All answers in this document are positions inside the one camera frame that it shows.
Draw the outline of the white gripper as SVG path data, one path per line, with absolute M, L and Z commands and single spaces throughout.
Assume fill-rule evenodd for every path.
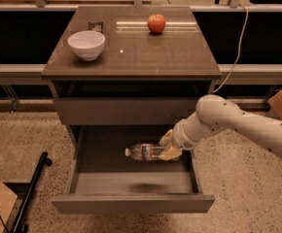
M 197 114 L 180 120 L 172 129 L 169 129 L 159 140 L 160 146 L 166 146 L 159 158 L 168 161 L 178 158 L 182 150 L 192 150 L 197 143 L 210 136 L 211 126 L 202 122 Z

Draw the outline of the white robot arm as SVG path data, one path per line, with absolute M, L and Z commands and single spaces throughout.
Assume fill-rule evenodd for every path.
M 235 131 L 282 159 L 282 120 L 245 112 L 214 94 L 202 96 L 196 102 L 195 112 L 166 132 L 159 141 L 164 146 L 159 158 L 174 159 L 223 129 Z

